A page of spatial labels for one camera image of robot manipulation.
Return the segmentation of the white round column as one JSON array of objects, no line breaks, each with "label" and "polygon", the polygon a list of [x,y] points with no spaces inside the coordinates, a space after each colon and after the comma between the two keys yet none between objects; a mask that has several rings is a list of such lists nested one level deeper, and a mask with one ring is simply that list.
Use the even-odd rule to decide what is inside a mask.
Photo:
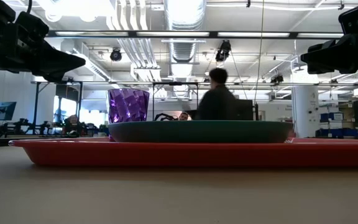
[{"label": "white round column", "polygon": [[319,129],[317,86],[294,86],[292,91],[292,118],[298,138],[313,138]]}]

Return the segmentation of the green round plate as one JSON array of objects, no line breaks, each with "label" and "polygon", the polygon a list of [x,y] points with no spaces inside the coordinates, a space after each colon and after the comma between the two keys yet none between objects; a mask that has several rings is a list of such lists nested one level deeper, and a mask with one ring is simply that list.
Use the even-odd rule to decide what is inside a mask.
[{"label": "green round plate", "polygon": [[279,121],[138,121],[108,125],[116,142],[283,143],[293,129]]}]

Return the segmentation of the black distant rig frame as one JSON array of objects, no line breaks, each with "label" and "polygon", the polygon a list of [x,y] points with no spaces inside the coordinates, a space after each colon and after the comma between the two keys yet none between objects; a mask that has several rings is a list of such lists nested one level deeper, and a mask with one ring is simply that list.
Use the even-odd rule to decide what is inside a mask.
[{"label": "black distant rig frame", "polygon": [[[155,97],[155,94],[159,94],[160,90],[166,86],[172,87],[173,97],[168,96]],[[160,117],[165,116],[170,119],[177,119],[177,115],[169,115],[165,112],[156,112],[155,102],[195,102],[196,108],[199,107],[199,89],[200,84],[198,82],[153,82],[152,83],[152,116],[153,120],[157,121]]]},{"label": "black distant rig frame", "polygon": [[35,81],[34,115],[32,134],[37,131],[40,135],[47,135],[49,131],[59,129],[63,134],[63,122],[71,116],[77,115],[80,121],[80,109],[83,97],[83,82]]}]

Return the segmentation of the red plastic tray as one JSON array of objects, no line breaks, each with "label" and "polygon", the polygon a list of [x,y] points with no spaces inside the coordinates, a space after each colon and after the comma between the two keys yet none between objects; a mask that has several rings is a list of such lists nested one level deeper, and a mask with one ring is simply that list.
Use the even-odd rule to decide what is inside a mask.
[{"label": "red plastic tray", "polygon": [[358,167],[356,139],[293,143],[144,143],[109,138],[13,140],[40,166],[104,167]]}]

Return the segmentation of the silver ventilation duct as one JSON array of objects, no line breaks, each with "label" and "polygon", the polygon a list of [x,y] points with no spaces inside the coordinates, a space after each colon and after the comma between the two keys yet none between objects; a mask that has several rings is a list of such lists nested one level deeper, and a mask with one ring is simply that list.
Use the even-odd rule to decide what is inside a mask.
[{"label": "silver ventilation duct", "polygon": [[[164,14],[167,30],[196,31],[203,26],[206,0],[164,0]],[[195,62],[195,42],[170,42],[170,71],[175,79],[191,75]]]}]

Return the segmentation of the monitor with pale blue screen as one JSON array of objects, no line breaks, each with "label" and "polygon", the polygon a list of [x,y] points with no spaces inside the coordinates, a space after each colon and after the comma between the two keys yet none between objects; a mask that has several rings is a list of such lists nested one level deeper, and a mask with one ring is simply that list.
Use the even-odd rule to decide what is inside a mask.
[{"label": "monitor with pale blue screen", "polygon": [[0,102],[0,121],[10,121],[14,115],[16,102]]}]

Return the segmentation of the black ceiling spotlight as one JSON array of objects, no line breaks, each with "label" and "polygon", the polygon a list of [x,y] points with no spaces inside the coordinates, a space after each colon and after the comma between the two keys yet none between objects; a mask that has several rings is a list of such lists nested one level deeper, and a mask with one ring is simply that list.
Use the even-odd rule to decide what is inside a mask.
[{"label": "black ceiling spotlight", "polygon": [[109,56],[113,62],[119,62],[122,59],[122,53],[120,48],[114,48]]},{"label": "black ceiling spotlight", "polygon": [[223,40],[220,47],[217,49],[215,60],[217,62],[224,62],[231,52],[231,44],[229,40]]}]

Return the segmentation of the black overhead crossbar with lights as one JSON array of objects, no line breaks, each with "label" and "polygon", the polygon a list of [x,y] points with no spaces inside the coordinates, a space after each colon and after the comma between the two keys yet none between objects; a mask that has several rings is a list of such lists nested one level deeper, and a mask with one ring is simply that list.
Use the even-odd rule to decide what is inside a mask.
[{"label": "black overhead crossbar with lights", "polygon": [[187,39],[340,39],[336,32],[243,32],[179,30],[51,30],[47,37],[85,38],[187,38]]}]

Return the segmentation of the brown table mat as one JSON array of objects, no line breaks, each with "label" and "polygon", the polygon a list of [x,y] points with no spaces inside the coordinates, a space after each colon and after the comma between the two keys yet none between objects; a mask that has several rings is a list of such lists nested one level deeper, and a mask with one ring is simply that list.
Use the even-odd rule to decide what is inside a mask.
[{"label": "brown table mat", "polygon": [[358,224],[358,169],[35,166],[0,147],[0,224]]}]

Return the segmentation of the purple faceted plastic cup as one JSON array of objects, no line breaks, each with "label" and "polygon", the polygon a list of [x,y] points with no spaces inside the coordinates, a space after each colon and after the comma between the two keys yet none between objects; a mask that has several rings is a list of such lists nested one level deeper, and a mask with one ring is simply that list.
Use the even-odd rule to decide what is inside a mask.
[{"label": "purple faceted plastic cup", "polygon": [[146,121],[150,93],[145,90],[118,88],[107,91],[109,124]]}]

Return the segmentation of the blue storage bin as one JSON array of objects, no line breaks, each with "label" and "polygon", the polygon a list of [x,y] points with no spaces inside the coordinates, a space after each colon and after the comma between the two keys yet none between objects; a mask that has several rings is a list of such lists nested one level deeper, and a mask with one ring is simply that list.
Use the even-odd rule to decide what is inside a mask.
[{"label": "blue storage bin", "polygon": [[321,113],[320,122],[325,123],[329,121],[343,121],[344,115],[342,112],[330,112],[330,113]]},{"label": "blue storage bin", "polygon": [[319,129],[315,132],[317,138],[356,138],[358,130],[351,128]]}]

